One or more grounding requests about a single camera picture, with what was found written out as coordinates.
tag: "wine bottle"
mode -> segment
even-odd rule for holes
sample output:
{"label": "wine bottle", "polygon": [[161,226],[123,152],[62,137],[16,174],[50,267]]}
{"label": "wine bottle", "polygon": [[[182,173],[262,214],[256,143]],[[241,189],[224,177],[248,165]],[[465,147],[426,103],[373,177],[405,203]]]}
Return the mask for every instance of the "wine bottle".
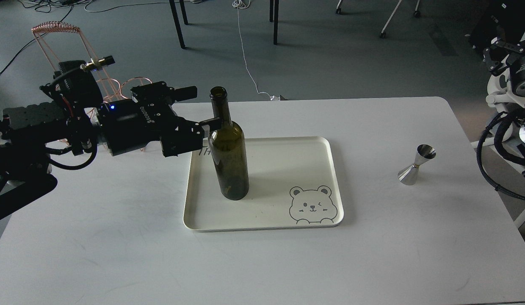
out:
{"label": "wine bottle", "polygon": [[227,90],[213,87],[210,90],[214,116],[223,120],[221,129],[208,137],[208,145],[221,193],[228,199],[239,200],[249,191],[247,176],[246,143],[240,126],[230,119]]}

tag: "cartoon bear face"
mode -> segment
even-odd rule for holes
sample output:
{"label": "cartoon bear face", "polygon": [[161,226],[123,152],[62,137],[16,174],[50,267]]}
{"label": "cartoon bear face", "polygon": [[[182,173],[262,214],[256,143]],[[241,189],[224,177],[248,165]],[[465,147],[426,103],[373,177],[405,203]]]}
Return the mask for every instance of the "cartoon bear face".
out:
{"label": "cartoon bear face", "polygon": [[320,186],[316,190],[303,190],[295,186],[289,194],[293,198],[289,214],[297,224],[301,220],[308,223],[322,222],[325,219],[334,222],[333,219],[338,215],[338,209],[330,199],[332,191],[328,186]]}

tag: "tray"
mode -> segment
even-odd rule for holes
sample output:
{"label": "tray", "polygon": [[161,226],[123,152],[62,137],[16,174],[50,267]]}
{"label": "tray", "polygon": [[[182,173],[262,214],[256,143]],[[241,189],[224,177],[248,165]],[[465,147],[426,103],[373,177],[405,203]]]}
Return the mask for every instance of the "tray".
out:
{"label": "tray", "polygon": [[246,139],[249,193],[220,192],[208,142],[191,154],[183,223],[192,230],[332,227],[343,218],[330,144],[323,137]]}

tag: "bottle neck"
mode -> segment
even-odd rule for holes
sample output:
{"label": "bottle neck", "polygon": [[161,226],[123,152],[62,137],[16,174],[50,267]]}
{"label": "bottle neck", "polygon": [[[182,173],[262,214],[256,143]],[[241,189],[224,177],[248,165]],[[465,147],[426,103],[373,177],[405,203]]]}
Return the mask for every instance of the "bottle neck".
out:
{"label": "bottle neck", "polygon": [[223,120],[224,126],[232,125],[227,99],[212,99],[212,109],[214,110],[214,116]]}

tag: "metal jigger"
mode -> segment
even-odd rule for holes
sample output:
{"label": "metal jigger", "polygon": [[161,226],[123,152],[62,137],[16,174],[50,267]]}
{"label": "metal jigger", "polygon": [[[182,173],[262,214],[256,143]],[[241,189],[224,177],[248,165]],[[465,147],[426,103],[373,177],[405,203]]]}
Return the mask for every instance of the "metal jigger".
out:
{"label": "metal jigger", "polygon": [[398,179],[405,185],[414,185],[419,175],[419,167],[428,160],[435,158],[435,149],[430,145],[422,144],[417,147],[415,162],[398,172]]}

